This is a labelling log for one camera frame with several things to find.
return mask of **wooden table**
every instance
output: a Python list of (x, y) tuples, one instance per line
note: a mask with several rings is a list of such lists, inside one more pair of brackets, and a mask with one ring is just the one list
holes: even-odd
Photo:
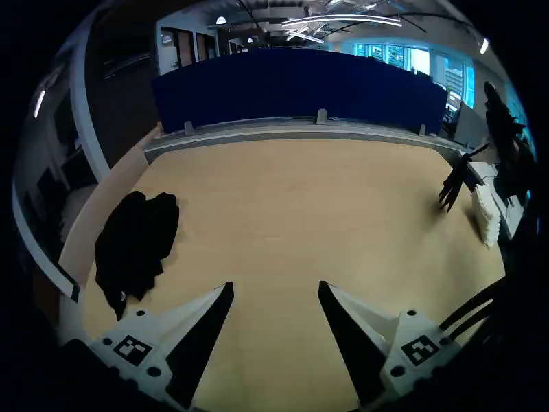
[[(397, 314), (442, 321), (503, 274), (468, 217), (437, 194), (450, 167), (429, 149), (372, 141), (278, 140), (160, 156), (135, 185), (178, 197), (164, 274), (137, 306), (161, 314), (221, 283), (235, 301), (196, 393), (212, 411), (348, 411), (357, 397), (316, 296), (327, 280)], [(84, 327), (115, 324), (95, 283)]]

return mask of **window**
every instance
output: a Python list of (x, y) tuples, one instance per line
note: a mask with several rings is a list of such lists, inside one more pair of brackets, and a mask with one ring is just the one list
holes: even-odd
[(465, 99), (463, 101), (470, 108), (475, 105), (475, 71), (471, 66), (465, 66)]
[(473, 108), (475, 103), (475, 71), (459, 58), (437, 51), (403, 45), (355, 44), (356, 56), (370, 56), (406, 71), (430, 76), (448, 92), (446, 107), (450, 113), (459, 110), (461, 101)]
[(355, 56), (366, 56), (368, 45), (355, 45)]
[(383, 61), (383, 49), (380, 45), (369, 45), (368, 46), (368, 56), (374, 57), (380, 62)]
[(426, 75), (430, 72), (429, 52), (427, 50), (406, 48), (406, 70), (414, 73), (420, 71)]
[(404, 68), (404, 48), (402, 46), (387, 46), (386, 62), (391, 66)]

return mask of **wall light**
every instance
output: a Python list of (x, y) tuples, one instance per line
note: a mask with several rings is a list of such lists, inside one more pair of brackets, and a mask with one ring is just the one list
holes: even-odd
[(308, 36), (307, 34), (295, 32), (295, 33), (292, 33), (292, 35), (295, 36), (295, 37), (304, 38), (305, 40), (316, 41), (317, 43), (320, 43), (321, 45), (324, 44), (324, 40), (323, 40), (323, 39), (321, 39), (321, 38), (316, 38), (316, 37), (313, 37), (313, 36)]
[(38, 101), (36, 102), (36, 108), (34, 108), (34, 118), (35, 119), (38, 117), (38, 112), (40, 111), (40, 106), (42, 106), (42, 100), (44, 100), (45, 94), (46, 94), (46, 90), (42, 90), (40, 92), (40, 95), (38, 97)]
[(400, 19), (393, 19), (391, 17), (382, 16), (368, 16), (361, 14), (327, 14), (325, 16), (303, 17), (302, 19), (283, 21), (282, 27), (296, 24), (313, 23), (315, 21), (368, 21), (370, 23), (380, 23), (402, 27)]
[(488, 50), (488, 44), (488, 39), (485, 38), (480, 48), (480, 54), (484, 54)]

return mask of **doorway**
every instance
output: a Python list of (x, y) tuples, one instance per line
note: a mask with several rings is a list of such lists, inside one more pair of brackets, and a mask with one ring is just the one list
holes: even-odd
[(160, 74), (196, 62), (192, 32), (162, 27), (161, 39), (161, 50), (159, 52)]
[(196, 47), (198, 48), (198, 61), (204, 62), (217, 56), (215, 52), (215, 39), (207, 34), (196, 34)]

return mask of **white column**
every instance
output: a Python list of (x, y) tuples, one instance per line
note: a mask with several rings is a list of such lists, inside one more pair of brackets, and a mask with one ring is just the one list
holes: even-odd
[(97, 140), (93, 122), (91, 121), (90, 108), (86, 95), (86, 78), (84, 70), (86, 66), (86, 47), (90, 36), (91, 26), (97, 12), (90, 14), (80, 28), (80, 38), (73, 52), (69, 87), (71, 90), (71, 105), (73, 109), (74, 123), (78, 131), (78, 137), (82, 143), (82, 149), (88, 159), (91, 171), (97, 182), (109, 173), (109, 166)]

